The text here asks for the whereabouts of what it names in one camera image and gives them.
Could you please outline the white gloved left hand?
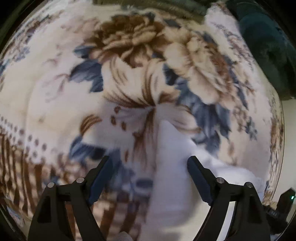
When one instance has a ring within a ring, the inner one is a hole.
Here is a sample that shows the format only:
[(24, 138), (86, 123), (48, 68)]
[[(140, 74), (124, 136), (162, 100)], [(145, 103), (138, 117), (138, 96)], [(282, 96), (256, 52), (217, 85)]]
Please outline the white gloved left hand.
[(112, 241), (133, 241), (133, 239), (128, 233), (121, 232)]

